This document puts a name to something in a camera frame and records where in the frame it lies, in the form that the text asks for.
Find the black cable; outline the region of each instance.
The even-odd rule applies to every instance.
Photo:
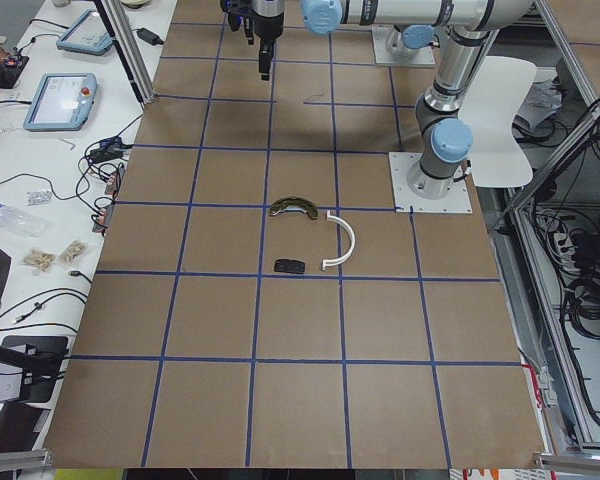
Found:
[[[2,104],[2,103],[8,103],[10,105],[16,105],[16,104],[31,105],[31,102],[29,102],[27,100],[0,100],[0,104]]]
[[[584,218],[587,222],[589,222],[589,224],[595,229],[596,233],[600,233],[600,226],[598,225],[598,223],[595,222],[593,220],[593,218],[591,218],[586,213],[581,212],[577,208],[565,207],[564,205],[562,205],[560,207],[560,210],[564,210],[566,212],[571,212],[571,213],[575,213],[576,215],[579,215],[580,217]]]
[[[20,177],[31,177],[31,178],[37,178],[37,179],[39,179],[39,180],[44,180],[45,182],[47,182],[47,183],[49,184],[49,189],[51,190],[51,194],[52,194],[52,195],[53,195],[53,196],[54,196],[56,199],[58,199],[58,200],[65,201],[65,200],[73,200],[73,199],[75,199],[75,198],[78,198],[78,195],[71,195],[70,197],[61,197],[61,196],[59,196],[59,195],[56,193],[56,191],[55,191],[55,189],[54,189],[54,187],[53,187],[53,183],[51,182],[51,180],[49,180],[47,177],[43,177],[43,176],[41,176],[41,175],[35,175],[35,174],[33,174],[33,173],[19,173],[19,174],[17,174],[17,175],[14,175],[13,177],[9,177],[9,178],[7,178],[6,180],[2,180],[2,181],[0,182],[0,186],[4,185],[5,183],[9,183],[9,182],[11,182],[11,181],[13,181],[13,180],[16,180],[16,179],[18,179],[18,178],[20,178]]]
[[[136,123],[138,120],[140,120],[142,118],[142,115],[144,115],[144,112],[142,112],[140,115],[138,115],[136,118],[134,118],[133,120],[131,120],[126,127],[124,127],[122,130],[120,130],[118,132],[118,135],[116,135],[116,137],[119,137],[120,135],[122,135],[124,132],[126,132],[129,128],[131,128],[131,125],[133,125],[134,123]]]
[[[82,296],[80,296],[80,295],[77,295],[77,294],[75,294],[75,293],[73,293],[73,292],[60,292],[60,293],[56,293],[55,295],[52,295],[52,296],[50,296],[50,297],[48,297],[48,298],[45,298],[45,299],[44,299],[43,301],[41,301],[41,302],[35,302],[35,303],[33,304],[33,308],[32,308],[32,309],[31,309],[31,310],[30,310],[28,313],[25,313],[25,314],[23,314],[23,315],[20,315],[19,317],[17,317],[17,318],[16,318],[16,320],[15,320],[15,321],[16,321],[16,323],[20,323],[20,322],[23,322],[23,321],[25,321],[27,318],[29,318],[31,315],[33,315],[33,314],[34,314],[34,313],[36,313],[37,311],[39,311],[39,310],[42,310],[42,308],[43,308],[43,307],[44,307],[44,306],[45,306],[47,303],[49,303],[51,300],[53,300],[53,299],[56,299],[56,298],[58,298],[58,297],[63,297],[63,296],[65,296],[65,295],[67,295],[67,296],[70,296],[70,297],[77,298],[77,299],[78,299],[80,302],[82,302],[83,304],[86,304],[86,303],[87,303],[87,302],[86,302],[86,300],[85,300],[85,298],[83,298]]]
[[[93,281],[92,281],[92,280],[91,280],[89,277],[87,277],[87,276],[86,276],[84,273],[82,273],[80,270],[71,270],[71,271],[69,272],[69,276],[70,276],[70,277],[82,277],[82,278],[84,278],[84,279],[85,279],[87,282],[89,282],[89,283],[93,283]]]
[[[76,330],[75,328],[73,328],[70,325],[67,325],[65,323],[55,323],[55,322],[34,323],[33,325],[20,325],[18,327],[0,328],[0,332],[12,332],[14,330],[22,330],[25,328],[34,328],[34,327],[63,327],[63,328],[71,330],[75,334],[78,333],[78,330]]]
[[[557,131],[556,125],[559,125],[564,130],[564,138],[562,138],[562,140],[560,140],[558,143],[546,145],[544,142],[550,140],[556,134],[556,131]],[[538,147],[543,147],[543,148],[559,147],[562,144],[562,142],[564,142],[570,134],[569,127],[567,127],[564,123],[559,122],[556,119],[551,120],[551,127],[550,127],[551,132],[548,133],[547,135],[543,135],[543,136],[534,135],[530,131],[528,131],[516,124],[513,124],[512,127],[514,128],[514,130],[516,130],[518,133],[520,133],[522,135],[522,138],[516,138],[517,143],[521,143],[521,144],[528,143],[528,144],[536,145]]]
[[[580,125],[580,123],[585,119],[585,117],[591,113],[596,106],[598,106],[598,104],[600,104],[600,97],[596,98],[593,102],[591,102],[591,104],[589,104],[589,106],[584,110],[584,112],[582,112],[582,115],[580,115],[578,117],[578,120],[576,120],[575,126]]]
[[[32,375],[27,375],[24,373],[24,371],[20,371],[20,372],[13,372],[13,373],[3,373],[0,372],[0,376],[9,376],[9,375],[23,375],[24,378],[26,379],[31,379],[31,384],[30,385],[38,385],[40,383],[45,383],[45,382],[57,382],[58,380],[62,380],[64,379],[64,374],[66,373],[66,370],[58,372],[57,375],[36,375],[36,376],[32,376]]]
[[[81,292],[80,290],[76,290],[75,288],[67,288],[67,287],[59,287],[59,288],[50,288],[49,290],[45,290],[43,292],[40,293],[36,293],[35,295],[31,295],[28,298],[25,298],[24,300],[16,303],[15,305],[9,307],[8,309],[6,309],[4,312],[2,312],[0,314],[0,320],[3,319],[6,315],[8,315],[9,313],[11,313],[12,311],[14,311],[16,308],[24,305],[27,302],[30,302],[31,300],[41,297],[42,295],[46,295],[47,293],[53,293],[53,292],[60,292],[60,291],[66,291],[66,292],[72,292],[72,293],[76,293],[79,295],[84,296],[84,298],[87,298],[87,294],[84,292]]]
[[[587,411],[589,412],[589,415],[591,416],[593,421],[596,423],[596,425],[600,427],[600,416],[598,415],[596,409],[593,407],[591,397],[589,397],[589,391],[587,389],[584,375],[582,373],[582,367],[580,366],[580,362],[576,357],[573,344],[571,343],[571,338],[569,337],[569,332],[567,331],[566,321],[562,315],[560,315],[560,327],[562,330],[562,336],[564,337],[565,343],[567,344],[567,352],[569,353],[569,358],[571,359],[571,363],[573,364],[573,368],[576,372],[578,385],[580,387],[580,392],[582,393],[582,399],[584,400],[585,407],[587,408]]]
[[[44,20],[42,18],[32,18],[31,20],[29,20],[29,25],[31,25],[33,22],[48,23],[49,25],[55,25],[56,27],[64,28],[65,30],[69,29],[67,25],[62,25],[60,23],[52,22],[50,20]]]
[[[582,323],[582,319],[600,320],[600,273],[589,271],[567,285],[560,315],[581,336],[600,340],[600,334],[593,333]]]
[[[87,168],[84,170],[84,172],[80,169],[80,162],[82,162],[83,160],[87,161]],[[75,196],[78,200],[80,200],[83,204],[85,204],[87,207],[89,207],[89,209],[96,213],[99,214],[100,212],[98,212],[98,210],[96,210],[93,205],[91,205],[89,202],[87,202],[84,198],[82,198],[82,195],[84,195],[85,193],[87,193],[90,189],[91,189],[91,183],[89,182],[89,179],[87,178],[87,175],[89,173],[90,170],[90,162],[87,158],[85,158],[84,156],[80,158],[80,160],[78,160],[78,171],[80,172],[80,178],[78,178],[78,181],[76,183],[76,188],[75,188]],[[87,187],[80,192],[80,185],[82,184],[82,182],[87,182]]]
[[[22,51],[25,48],[27,48],[27,47],[33,45],[34,43],[36,43],[36,40],[39,37],[56,37],[56,38],[60,38],[60,35],[58,35],[57,33],[39,33],[38,35],[34,35],[33,37],[31,37],[29,39],[29,43],[27,43],[24,47],[20,47],[20,48],[16,49],[16,52],[18,53],[18,55],[22,55]]]

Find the metal frame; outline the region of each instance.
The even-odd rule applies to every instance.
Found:
[[[51,452],[46,449],[31,452],[0,453],[0,472],[48,467],[50,464]]]
[[[576,82],[578,90],[582,94],[584,101],[587,104],[592,103],[594,100],[596,100],[596,98],[598,98],[598,92],[591,81],[589,81],[589,78],[587,78],[580,60],[569,45],[567,37],[565,37],[564,33],[562,33],[560,24],[553,15],[553,10],[551,10],[547,0],[536,0],[535,4],[540,12],[540,15],[544,19],[549,32],[551,33],[551,37],[556,42],[560,53],[564,57],[565,63],[569,67],[569,71],[571,72],[573,80]]]
[[[536,5],[538,10],[542,14],[549,31],[551,32],[556,44],[565,58],[567,66],[571,72],[571,75],[576,82],[577,88],[583,95],[583,98],[587,104],[593,103],[598,95],[591,82],[586,76],[579,60],[575,53],[572,51],[567,39],[560,30],[560,27],[555,19],[552,10],[547,5],[546,0],[537,0]],[[573,147],[582,143],[586,138],[587,131],[594,124],[595,118],[597,117],[596,112],[593,115],[589,115],[570,135],[569,137],[557,147],[552,155],[549,157],[547,163],[540,168],[534,175],[533,180],[523,189],[519,190],[508,190],[508,200],[506,208],[503,209],[502,213],[498,217],[497,221],[493,224],[493,228],[501,224],[505,216],[510,215],[513,224],[519,234],[519,239],[524,251],[525,261],[530,273],[531,283],[536,294],[536,298],[539,304],[539,310],[541,315],[544,317],[542,320],[547,328],[547,332],[552,340],[555,347],[553,354],[556,356],[560,369],[562,370],[562,377],[564,380],[564,386],[569,395],[570,407],[574,416],[576,429],[581,449],[600,449],[600,442],[596,442],[594,433],[591,430],[591,420],[588,412],[584,405],[584,399],[580,391],[577,375],[575,369],[571,363],[571,358],[567,350],[565,339],[560,326],[555,321],[554,305],[550,298],[549,292],[546,289],[546,282],[544,281],[545,272],[542,269],[542,265],[546,260],[542,257],[542,253],[539,249],[535,248],[536,238],[535,233],[532,230],[531,224],[524,208],[528,206],[538,190],[538,188],[547,180],[551,172],[560,165],[563,165],[567,160],[567,153]],[[556,455],[538,455],[538,465],[544,469],[573,472],[573,473],[586,473],[592,475],[600,475],[600,459],[582,455],[580,452],[572,452],[572,450],[566,446],[564,442],[561,442],[559,438],[557,448],[561,451],[555,452]]]
[[[554,470],[581,475],[600,475],[600,459],[573,455],[563,457],[540,454],[536,456],[538,466],[545,470]]]
[[[122,2],[119,0],[94,0],[94,4],[113,40],[113,45],[118,52],[122,67],[138,102],[142,104],[154,102],[156,94],[151,83],[151,76],[142,60],[138,44],[133,38],[133,31],[122,7]]]

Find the electrical wiring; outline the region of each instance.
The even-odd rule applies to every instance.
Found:
[[[66,328],[67,330],[71,330],[76,335],[78,334],[78,330],[73,328],[71,325],[67,325],[66,323],[56,323],[56,322],[34,323],[33,325],[20,325],[17,327],[0,328],[0,332],[12,332],[14,330],[23,330],[25,328],[35,328],[35,327],[63,327],[63,328]]]
[[[75,288],[67,288],[67,287],[50,288],[50,289],[45,290],[43,292],[36,293],[35,295],[31,295],[30,297],[25,298],[24,300],[22,300],[22,301],[16,303],[15,305],[9,307],[7,310],[5,310],[4,312],[2,312],[0,314],[0,320],[3,319],[5,316],[7,316],[9,313],[13,312],[16,308],[24,305],[27,302],[30,302],[31,300],[34,300],[34,299],[36,299],[38,297],[41,297],[42,295],[46,295],[48,293],[61,292],[61,291],[66,291],[66,292],[71,292],[71,293],[74,293],[74,294],[77,294],[77,295],[81,295],[81,296],[84,297],[85,300],[87,298],[87,294],[86,293],[81,292],[80,290],[76,290]]]
[[[22,55],[22,51],[33,45],[34,43],[36,43],[36,40],[40,37],[56,37],[56,38],[60,38],[60,35],[58,35],[57,33],[39,33],[38,35],[34,35],[33,37],[31,37],[29,39],[29,43],[27,43],[25,46],[17,48],[16,52],[18,53],[18,55]]]
[[[110,163],[110,162],[102,162],[99,164],[95,164],[92,161],[89,152],[93,147],[95,147],[96,145],[100,145],[103,142],[107,142],[107,141],[112,142],[114,140],[120,140],[120,136],[124,132],[126,132],[129,128],[131,128],[131,126],[134,123],[136,123],[138,120],[140,120],[140,118],[142,118],[142,115],[143,114],[141,113],[140,115],[133,118],[129,123],[127,123],[127,125],[124,126],[124,128],[122,128],[122,130],[120,130],[113,137],[104,138],[104,139],[98,140],[96,142],[93,142],[93,143],[87,145],[87,147],[84,149],[82,157],[78,160],[78,171],[80,172],[80,177],[78,178],[78,181],[76,183],[75,197],[78,198],[82,203],[84,203],[92,211],[91,220],[93,221],[93,223],[96,226],[98,226],[102,229],[103,233],[104,233],[104,231],[106,231],[107,226],[101,224],[98,221],[98,218],[101,216],[101,209],[105,208],[105,206],[98,204],[98,202],[100,202],[106,198],[109,201],[108,205],[115,203],[115,199],[120,190],[119,187],[120,187],[121,176],[122,176],[121,175],[122,163],[118,163],[117,165],[114,163]],[[133,145],[124,145],[124,146],[126,148],[131,148]],[[86,168],[84,170],[81,167],[82,162],[87,163]],[[89,189],[91,188],[91,184],[89,182],[88,176],[92,173],[96,175],[96,178],[98,178],[99,180],[101,180],[103,182],[108,182],[111,179],[112,175],[114,175],[114,174],[116,175],[116,185],[114,188],[113,195],[111,195],[111,198],[98,197],[93,203],[89,203],[82,198],[82,195],[84,195],[86,192],[88,192]],[[79,190],[80,190],[83,182],[85,182],[87,184],[87,186],[82,192],[80,192]]]
[[[71,271],[69,271],[69,276],[70,277],[82,277],[87,282],[93,283],[93,281],[89,277],[87,277],[84,273],[82,273],[80,270],[71,270]]]
[[[56,198],[57,200],[60,201],[65,201],[65,200],[73,200],[74,198],[78,198],[77,194],[71,195],[69,197],[61,197],[60,195],[58,195],[58,193],[55,191],[55,188],[53,186],[53,182],[48,179],[47,177],[43,177],[41,175],[35,175],[33,173],[18,173],[17,175],[14,175],[13,177],[9,177],[6,180],[2,180],[0,181],[0,186],[12,182],[13,180],[17,180],[18,178],[21,177],[30,177],[30,178],[37,178],[39,180],[44,180],[45,182],[47,182],[47,184],[49,185],[49,189],[51,190],[51,194],[54,196],[54,198]]]
[[[42,308],[43,308],[43,307],[44,307],[44,306],[45,306],[47,303],[49,303],[51,300],[53,300],[53,299],[55,299],[55,298],[58,298],[58,297],[63,297],[63,296],[74,297],[74,298],[78,299],[78,301],[82,302],[83,304],[86,304],[86,300],[85,300],[85,298],[84,298],[84,297],[82,297],[82,296],[80,296],[80,295],[77,295],[77,294],[75,294],[75,293],[73,293],[73,292],[60,292],[60,293],[56,293],[55,295],[52,295],[52,296],[50,296],[50,297],[48,297],[48,298],[45,298],[45,299],[44,299],[43,301],[41,301],[41,302],[35,302],[35,303],[33,304],[33,308],[32,308],[32,309],[31,309],[31,310],[30,310],[28,313],[25,313],[25,314],[23,314],[23,315],[20,315],[19,317],[17,317],[17,318],[14,320],[14,323],[15,323],[15,324],[17,324],[17,323],[23,322],[24,320],[26,320],[27,318],[29,318],[31,315],[33,315],[33,314],[34,314],[34,313],[36,313],[37,311],[39,311],[39,310],[42,310]]]
[[[575,349],[573,348],[573,344],[571,343],[571,338],[569,337],[569,332],[567,331],[566,319],[560,316],[560,328],[562,330],[562,336],[567,345],[567,352],[569,354],[569,358],[571,359],[571,363],[573,364],[573,368],[576,372],[576,377],[578,379],[578,386],[580,387],[580,392],[582,393],[582,398],[584,400],[585,407],[589,412],[589,415],[593,419],[593,421],[600,427],[600,416],[598,412],[593,407],[593,403],[591,402],[591,397],[589,396],[589,390],[587,389],[587,385],[585,383],[585,377],[582,373],[582,367],[580,362],[578,361],[578,357],[576,356]]]
[[[48,23],[49,25],[64,28],[65,30],[69,29],[68,25],[62,25],[60,23],[52,22],[51,20],[44,20],[43,18],[32,18],[31,20],[29,20],[29,25],[31,25],[33,22]]]
[[[512,125],[513,129],[522,135],[522,137],[516,138],[516,142],[520,143],[520,144],[525,144],[525,143],[532,144],[532,145],[536,145],[538,147],[543,147],[543,148],[556,148],[556,147],[560,146],[562,144],[562,142],[564,142],[567,139],[567,137],[569,136],[569,134],[571,132],[569,130],[569,127],[567,127],[564,123],[556,120],[555,118],[552,118],[550,121],[551,121],[551,124],[549,126],[549,128],[551,129],[550,132],[548,134],[542,135],[542,136],[534,135],[532,132],[520,127],[519,125],[513,124]],[[556,125],[560,126],[564,130],[564,137],[558,143],[551,144],[551,145],[545,144],[544,142],[551,140],[551,138],[556,134],[556,132],[557,132]]]
[[[586,111],[576,122],[576,125],[579,125],[588,114],[593,114],[598,105],[600,105],[600,99],[587,107]],[[597,221],[594,221],[591,217],[576,209],[565,207],[567,198],[582,173],[587,152],[592,152],[600,162],[599,141],[600,113],[580,141],[574,144],[566,152],[564,164],[562,166],[556,166],[547,179],[547,182],[555,181],[558,176],[562,175],[578,158],[580,158],[578,170],[559,206],[555,209],[540,208],[538,206],[538,194],[536,194],[532,200],[530,209],[527,211],[536,237],[556,273],[556,278],[560,286],[558,321],[562,330],[562,336],[564,337],[568,354],[571,363],[573,364],[574,372],[576,373],[579,389],[582,393],[586,409],[590,417],[598,426],[600,426],[600,416],[593,407],[585,377],[582,372],[582,367],[576,356],[566,325],[567,323],[571,324],[573,331],[583,337],[600,341],[600,333],[592,332],[584,323],[585,321],[600,322],[600,262],[597,260],[591,264],[579,262],[577,268],[573,269],[573,271],[568,271],[566,268],[571,266],[570,262],[568,259],[565,259],[566,255],[562,255],[562,252],[556,250],[555,245],[551,241],[551,235],[555,233],[571,235],[575,231],[586,231],[581,227],[569,228],[563,220],[564,217],[561,217],[562,211],[575,213],[585,219],[587,223],[593,227],[595,233],[600,234],[600,216]]]
[[[8,104],[8,105],[31,105],[31,102],[28,100],[0,100],[0,105],[1,104]]]

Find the cable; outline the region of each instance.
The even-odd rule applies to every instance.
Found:
[[[42,302],[35,302],[35,303],[33,304],[33,308],[32,308],[32,309],[31,309],[31,310],[30,310],[28,313],[25,313],[24,315],[20,315],[19,317],[17,317],[17,318],[14,320],[14,324],[17,324],[17,323],[20,323],[20,322],[23,322],[23,321],[25,321],[27,318],[29,318],[31,315],[33,315],[33,314],[34,314],[34,313],[36,313],[37,311],[39,311],[39,310],[42,310],[42,308],[43,308],[43,307],[44,307],[44,306],[45,306],[47,303],[49,303],[51,300],[53,300],[53,299],[55,299],[55,298],[58,298],[58,297],[65,296],[65,295],[68,295],[68,296],[70,296],[70,297],[77,298],[77,299],[78,299],[80,302],[82,302],[83,304],[86,304],[86,303],[87,303],[87,302],[86,302],[86,300],[85,300],[85,298],[83,298],[83,297],[82,297],[82,296],[80,296],[80,295],[76,295],[76,294],[75,294],[75,293],[73,293],[73,292],[60,292],[60,293],[56,293],[55,295],[52,295],[52,296],[50,296],[49,298],[45,298],[45,299],[44,299]]]
[[[582,323],[582,319],[600,320],[600,273],[589,271],[567,285],[560,316],[561,321],[570,322],[578,334],[600,340],[600,334],[591,332]]]
[[[564,138],[562,138],[556,144],[545,145],[544,142],[550,140],[551,137],[553,137],[555,135],[556,125],[559,125],[564,130]],[[543,148],[559,147],[562,144],[562,142],[564,142],[567,139],[567,137],[569,137],[569,134],[570,134],[569,127],[567,127],[564,123],[559,122],[555,118],[551,119],[551,126],[550,126],[551,132],[549,134],[543,135],[543,136],[536,136],[533,133],[531,133],[529,130],[524,129],[524,128],[520,127],[519,125],[516,125],[515,123],[512,125],[512,127],[514,130],[516,130],[518,133],[520,133],[522,135],[522,138],[516,138],[517,143],[528,143],[528,144],[536,145],[538,147],[543,147]]]
[[[33,325],[21,325],[21,326],[18,326],[18,327],[0,328],[0,332],[12,332],[14,330],[22,330],[22,329],[25,329],[25,328],[34,328],[34,327],[63,327],[63,328],[66,328],[68,330],[71,330],[76,335],[78,334],[78,330],[76,330],[72,326],[67,325],[65,323],[55,323],[55,322],[34,323]]]
[[[42,295],[46,295],[47,293],[53,293],[53,292],[60,292],[60,291],[66,291],[66,292],[72,292],[72,293],[76,293],[79,295],[82,295],[85,299],[87,298],[87,294],[84,292],[81,292],[80,290],[76,290],[74,288],[67,288],[67,287],[59,287],[59,288],[51,288],[49,290],[45,290],[43,292],[40,293],[36,293],[35,295],[31,295],[28,298],[25,298],[24,300],[16,303],[15,305],[13,305],[12,307],[9,307],[7,310],[5,310],[4,312],[2,312],[0,314],[0,320],[3,319],[6,315],[8,315],[9,313],[11,313],[12,311],[14,311],[16,308],[20,307],[21,305],[30,302],[31,300],[41,297]]]
[[[569,337],[569,332],[567,332],[566,319],[562,315],[560,316],[560,327],[562,330],[562,336],[567,344],[569,358],[571,359],[571,363],[573,364],[573,368],[576,372],[576,377],[578,378],[578,386],[580,387],[580,392],[582,393],[582,399],[584,400],[585,407],[587,408],[587,411],[589,412],[589,415],[593,421],[600,427],[600,416],[591,403],[591,397],[589,397],[589,391],[587,390],[584,375],[582,374],[582,367],[580,366],[580,362],[576,357],[573,344],[571,343],[571,338]]]
[[[31,20],[29,20],[29,25],[31,25],[33,22],[48,23],[49,25],[55,25],[56,27],[64,28],[65,30],[69,29],[67,25],[62,25],[60,23],[52,22],[50,20],[44,20],[42,18],[32,18]]]
[[[31,102],[27,101],[27,100],[0,100],[0,104],[1,103],[8,103],[10,105],[15,105],[15,104],[22,104],[22,105],[31,105]]]
[[[78,195],[77,195],[77,194],[71,195],[70,197],[61,197],[61,196],[59,196],[59,195],[56,193],[56,191],[55,191],[55,189],[54,189],[54,187],[53,187],[53,183],[51,182],[51,180],[49,180],[47,177],[43,177],[43,176],[41,176],[41,175],[35,175],[35,174],[33,174],[33,173],[18,173],[17,175],[14,175],[13,177],[9,177],[9,178],[7,178],[6,180],[2,180],[2,181],[0,182],[0,186],[4,185],[5,183],[9,183],[9,182],[11,182],[11,181],[13,181],[13,180],[16,180],[16,179],[18,179],[18,178],[20,178],[20,177],[31,177],[31,178],[37,178],[37,179],[39,179],[39,180],[44,180],[45,182],[47,182],[47,183],[49,184],[49,188],[50,188],[50,190],[51,190],[51,194],[52,194],[52,195],[53,195],[53,196],[54,196],[56,199],[58,199],[58,200],[65,201],[65,200],[73,200],[73,199],[75,199],[75,198],[78,198]]]
[[[131,125],[133,125],[134,123],[136,123],[138,120],[140,120],[142,118],[142,115],[144,115],[144,112],[142,112],[140,115],[138,115],[136,118],[134,118],[133,120],[131,120],[126,127],[124,127],[122,130],[120,130],[118,132],[118,135],[116,135],[116,137],[119,137],[120,135],[122,135],[124,132],[126,132]]]
[[[70,276],[70,277],[82,277],[82,278],[84,278],[84,279],[85,279],[87,282],[89,282],[89,283],[93,283],[93,281],[92,281],[92,280],[91,280],[89,277],[87,277],[87,276],[86,276],[84,273],[82,273],[80,270],[71,270],[71,271],[69,272],[69,276]]]
[[[575,125],[578,126],[580,125],[580,123],[582,123],[582,121],[585,119],[585,117],[587,115],[589,115],[591,112],[593,112],[593,110],[600,104],[600,97],[598,97],[597,99],[595,99],[593,102],[591,102],[591,104],[589,104],[589,106],[584,110],[584,112],[582,112],[582,115],[580,115],[578,117],[578,120],[576,120]]]
[[[36,43],[36,39],[38,39],[39,37],[56,37],[56,38],[60,38],[60,35],[58,35],[57,33],[39,33],[38,35],[34,35],[33,37],[31,37],[29,39],[29,43],[27,43],[24,47],[20,47],[16,49],[16,53],[18,55],[22,55],[22,51],[27,48],[30,45],[33,45],[34,43]]]

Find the black small object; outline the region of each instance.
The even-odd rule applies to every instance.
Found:
[[[159,35],[146,28],[139,28],[136,31],[136,34],[138,35],[138,38],[144,40],[149,45],[164,45],[164,40],[162,40]]]
[[[100,141],[98,148],[89,151],[89,162],[96,165],[122,158],[124,151],[129,150],[131,147],[132,145],[122,143],[120,137],[105,138]]]
[[[293,273],[302,275],[305,270],[305,263],[300,260],[291,260],[289,258],[279,258],[273,266],[273,271],[278,273]]]
[[[11,89],[15,86],[24,67],[29,62],[29,57],[17,54],[9,55],[7,61],[0,63],[0,88]]]
[[[36,376],[46,375],[52,379],[60,374],[60,366],[67,354],[69,339],[62,336],[19,336],[10,335],[2,340],[0,346],[0,363],[20,367]],[[39,353],[24,355],[10,347],[27,345]],[[46,403],[51,399],[55,381],[34,382],[23,388],[19,402]]]
[[[9,402],[0,410],[0,453],[31,450],[51,410]]]

